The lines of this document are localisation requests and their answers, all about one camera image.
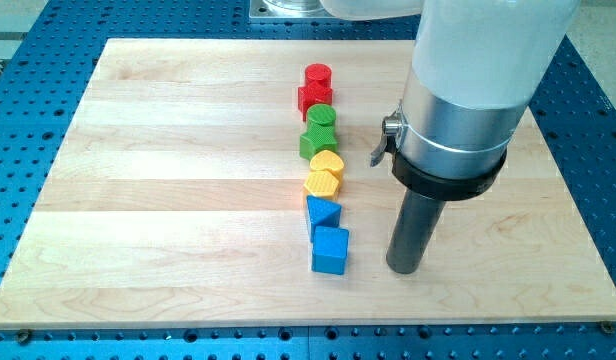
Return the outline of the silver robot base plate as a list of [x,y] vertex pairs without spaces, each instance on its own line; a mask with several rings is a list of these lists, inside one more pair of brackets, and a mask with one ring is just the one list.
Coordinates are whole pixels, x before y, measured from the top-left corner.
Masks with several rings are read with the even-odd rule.
[[281,19],[329,19],[319,0],[250,0],[249,18],[256,21]]

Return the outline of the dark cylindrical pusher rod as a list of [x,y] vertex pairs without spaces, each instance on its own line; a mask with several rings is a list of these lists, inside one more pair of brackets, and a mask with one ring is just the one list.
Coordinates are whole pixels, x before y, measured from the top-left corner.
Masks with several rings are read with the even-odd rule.
[[412,190],[405,192],[386,254],[394,272],[411,274],[417,270],[444,206],[444,201]]

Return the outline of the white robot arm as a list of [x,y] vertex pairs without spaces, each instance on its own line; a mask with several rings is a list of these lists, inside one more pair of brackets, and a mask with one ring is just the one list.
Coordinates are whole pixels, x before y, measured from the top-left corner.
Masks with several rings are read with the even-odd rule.
[[418,267],[444,205],[488,190],[579,6],[577,0],[322,0],[339,19],[420,15],[397,109],[370,164],[392,157],[406,189],[386,254]]

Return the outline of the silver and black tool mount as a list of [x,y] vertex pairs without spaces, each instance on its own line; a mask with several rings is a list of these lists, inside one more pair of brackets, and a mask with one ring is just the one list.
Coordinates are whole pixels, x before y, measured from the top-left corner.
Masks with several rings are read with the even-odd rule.
[[383,118],[371,152],[377,166],[392,156],[392,174],[408,190],[437,201],[461,201],[488,190],[503,167],[525,107],[465,107],[433,94],[408,73],[397,109]]

